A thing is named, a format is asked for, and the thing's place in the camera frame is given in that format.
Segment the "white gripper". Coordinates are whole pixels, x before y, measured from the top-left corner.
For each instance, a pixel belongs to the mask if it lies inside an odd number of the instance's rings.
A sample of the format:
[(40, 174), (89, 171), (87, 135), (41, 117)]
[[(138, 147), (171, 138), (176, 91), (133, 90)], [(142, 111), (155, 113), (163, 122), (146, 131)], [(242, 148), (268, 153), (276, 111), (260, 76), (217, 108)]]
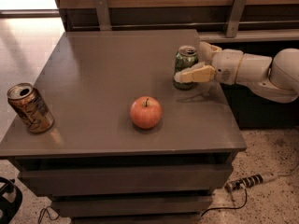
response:
[(207, 42), (200, 42), (200, 63), (176, 72), (174, 74), (174, 80), (178, 83), (205, 83), (214, 78), (220, 83), (233, 85), (243, 55), (244, 53), (240, 50), (221, 50), (218, 46)]

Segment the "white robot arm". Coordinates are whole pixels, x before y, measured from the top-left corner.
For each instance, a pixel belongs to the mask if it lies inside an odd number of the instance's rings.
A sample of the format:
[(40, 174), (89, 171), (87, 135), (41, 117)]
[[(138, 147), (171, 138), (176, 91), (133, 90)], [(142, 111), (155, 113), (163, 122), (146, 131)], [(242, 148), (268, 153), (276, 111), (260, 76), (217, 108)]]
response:
[(264, 99), (290, 103), (299, 97), (299, 49), (284, 49), (274, 58), (199, 43), (199, 61), (174, 74), (178, 84), (238, 84)]

